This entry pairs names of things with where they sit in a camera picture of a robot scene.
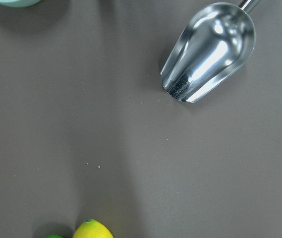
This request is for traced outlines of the metal ice scoop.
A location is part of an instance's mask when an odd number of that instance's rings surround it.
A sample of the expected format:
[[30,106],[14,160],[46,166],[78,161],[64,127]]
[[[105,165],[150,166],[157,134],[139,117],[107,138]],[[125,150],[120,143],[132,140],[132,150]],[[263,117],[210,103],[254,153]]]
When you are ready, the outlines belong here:
[[257,4],[217,2],[197,12],[160,72],[165,91],[178,101],[196,103],[239,70],[254,50],[249,13]]

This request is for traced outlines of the yellow lemon near scoop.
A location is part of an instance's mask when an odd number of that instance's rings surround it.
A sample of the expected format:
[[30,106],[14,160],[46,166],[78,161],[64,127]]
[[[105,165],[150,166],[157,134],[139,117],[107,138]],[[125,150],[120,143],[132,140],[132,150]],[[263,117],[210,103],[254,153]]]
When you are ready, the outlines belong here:
[[75,231],[73,238],[114,238],[109,229],[95,219],[85,220]]

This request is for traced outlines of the green lime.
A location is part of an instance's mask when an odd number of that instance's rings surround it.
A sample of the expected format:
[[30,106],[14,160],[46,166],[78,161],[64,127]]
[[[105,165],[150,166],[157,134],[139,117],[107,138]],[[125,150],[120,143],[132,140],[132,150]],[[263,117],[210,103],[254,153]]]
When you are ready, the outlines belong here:
[[44,236],[43,238],[63,238],[63,237],[57,234],[52,234],[52,235]]

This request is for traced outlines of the mint green bowl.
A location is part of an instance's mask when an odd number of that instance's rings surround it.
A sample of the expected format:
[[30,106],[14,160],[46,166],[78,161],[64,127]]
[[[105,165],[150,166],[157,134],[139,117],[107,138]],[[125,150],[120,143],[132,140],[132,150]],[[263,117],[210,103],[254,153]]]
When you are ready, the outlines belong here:
[[39,3],[41,0],[0,0],[0,5],[9,7],[28,7]]

